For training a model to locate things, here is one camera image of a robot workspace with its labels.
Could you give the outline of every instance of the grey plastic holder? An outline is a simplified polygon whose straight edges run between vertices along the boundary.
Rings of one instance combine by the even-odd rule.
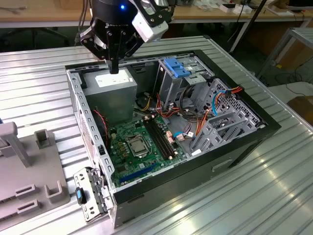
[[[70,200],[54,134],[0,124],[0,231]]]

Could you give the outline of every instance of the green circuit board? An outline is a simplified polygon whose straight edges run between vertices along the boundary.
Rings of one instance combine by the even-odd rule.
[[[165,132],[168,131],[168,129],[162,117],[158,116],[154,121],[162,134],[164,134],[164,137],[167,138]],[[157,145],[153,142],[142,120],[115,126],[114,128],[110,128],[110,132],[113,132],[110,157],[115,168],[112,181],[115,183],[116,187],[136,181],[152,172],[156,172],[186,159],[182,148],[179,147],[177,143],[173,143],[171,146],[173,150],[177,152],[177,155],[172,159],[165,160],[161,151],[159,151]],[[141,146],[132,145],[131,141],[135,139],[141,139],[141,142],[144,142],[147,146],[148,153],[145,156],[138,157],[134,155],[135,151],[143,150]],[[123,181],[125,177],[129,177],[132,174],[139,175],[135,178]]]

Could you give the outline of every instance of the hinge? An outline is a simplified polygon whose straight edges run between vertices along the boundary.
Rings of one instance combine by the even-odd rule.
[[[99,170],[86,167],[74,174],[76,197],[87,223],[107,214],[114,204]]]

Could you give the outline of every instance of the yellow cable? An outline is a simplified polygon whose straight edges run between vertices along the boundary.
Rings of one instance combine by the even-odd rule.
[[[149,105],[150,105],[150,99],[151,99],[151,97],[149,97],[149,99],[148,99],[148,103],[147,103],[146,107],[144,107],[144,108],[143,108],[143,109],[141,109],[140,111],[146,111],[146,110],[149,108]]]

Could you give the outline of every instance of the wooden desk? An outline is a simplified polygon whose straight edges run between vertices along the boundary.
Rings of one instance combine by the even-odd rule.
[[[254,14],[242,14],[240,22],[249,21]],[[220,9],[213,9],[211,11],[203,11],[196,6],[185,7],[177,6],[174,12],[174,23],[212,23],[212,22],[233,22],[238,19],[237,14],[225,13]],[[303,21],[305,19],[313,18],[313,11],[305,11],[297,13],[295,16],[277,16],[276,14],[262,10],[257,18],[257,21]]]
[[[64,10],[59,0],[0,0],[0,6],[27,6],[15,15],[0,10],[0,28],[77,26],[81,10]],[[87,11],[85,25],[91,20]]]

